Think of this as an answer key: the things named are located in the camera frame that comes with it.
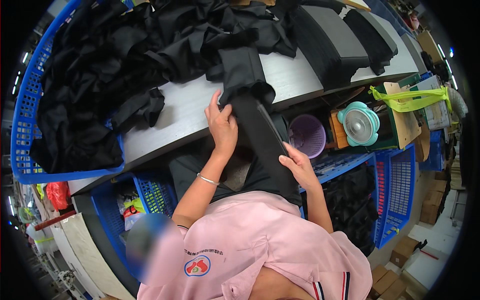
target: blue plastic basket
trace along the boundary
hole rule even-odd
[[[376,157],[375,153],[369,154],[343,154],[343,155],[334,155],[328,156],[313,166],[313,171],[317,175],[318,181],[320,183],[327,182],[332,180],[333,178],[340,176],[341,174],[350,171],[351,169],[359,166],[360,164],[367,164],[369,166],[376,166]],[[378,186],[378,175],[377,175],[377,168],[374,168],[374,175],[375,175],[375,186]],[[372,194],[371,198],[375,201],[375,205],[378,210],[378,188],[375,189]],[[300,214],[302,218],[305,218],[303,209],[300,208]],[[377,241],[377,221],[373,224],[372,227],[372,240],[376,244]]]
[[[40,77],[44,71],[43,64],[51,54],[53,37],[57,30],[71,20],[80,2],[81,0],[71,0],[53,20],[38,43],[20,84],[13,115],[11,154],[13,175],[23,184],[68,181],[117,174],[122,172],[125,166],[125,155],[123,154],[124,162],[117,168],[48,174],[30,157],[30,147],[33,139],[42,137],[42,133],[36,124],[36,111],[43,96],[42,85],[40,84]],[[127,1],[125,4],[129,8],[133,7],[131,1]],[[111,128],[109,120],[106,122],[106,126]],[[123,152],[121,134],[118,135],[118,141]]]
[[[420,75],[420,81],[424,81],[425,79],[429,79],[432,76],[433,76],[433,73],[431,71],[423,73],[422,75]]]
[[[129,269],[129,267],[125,254],[125,245],[121,242],[119,237],[119,235],[125,231],[125,224],[117,205],[117,195],[115,194],[113,187],[115,184],[133,180],[146,211],[147,206],[145,203],[153,203],[153,201],[155,201],[155,203],[159,203],[155,212],[163,213],[164,215],[171,217],[173,210],[177,206],[177,198],[171,186],[157,178],[161,178],[161,176],[153,173],[138,175],[124,173],[110,181],[103,182],[91,191],[92,202],[96,214],[100,219],[100,223],[102,224],[113,249],[115,249],[118,257],[127,269]]]
[[[410,219],[415,190],[415,148],[376,151],[378,220],[376,247],[382,248]]]
[[[443,130],[430,131],[430,152],[427,160],[419,162],[419,170],[442,171],[444,169],[444,156],[442,154]]]

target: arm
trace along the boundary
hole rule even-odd
[[[226,105],[220,112],[217,106],[220,90],[217,90],[205,108],[208,128],[215,141],[215,149],[200,174],[209,180],[218,182],[223,168],[235,150],[238,138],[238,126],[231,115],[232,105]],[[197,177],[180,199],[172,215],[177,225],[187,228],[203,217],[207,206],[215,194],[216,185]]]
[[[308,156],[288,143],[284,142],[283,144],[291,158],[280,155],[278,160],[292,171],[293,177],[307,191],[308,220],[323,227],[328,233],[332,233],[332,220],[328,213],[324,191]]]

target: ceiling light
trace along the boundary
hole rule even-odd
[[[447,63],[448,70],[450,71],[450,73],[453,73],[453,72],[452,72],[452,69],[450,68],[450,64],[448,63],[448,60],[445,60],[445,61],[446,61],[446,63]]]
[[[456,85],[455,76],[453,76],[453,75],[452,75],[452,80],[453,80],[453,84],[455,86],[455,89],[457,90],[458,86]]]
[[[442,47],[440,47],[440,44],[437,44],[438,48],[440,49],[440,52],[442,53],[442,56],[445,58],[445,53],[444,51],[442,50]]]

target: small fan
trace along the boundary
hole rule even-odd
[[[377,141],[380,119],[363,102],[352,102],[338,112],[338,121],[343,124],[350,146],[370,146]]]

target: red plastic bag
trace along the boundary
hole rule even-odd
[[[59,209],[67,209],[72,203],[70,198],[70,190],[66,181],[51,182],[47,184],[47,197],[52,202],[56,211]]]

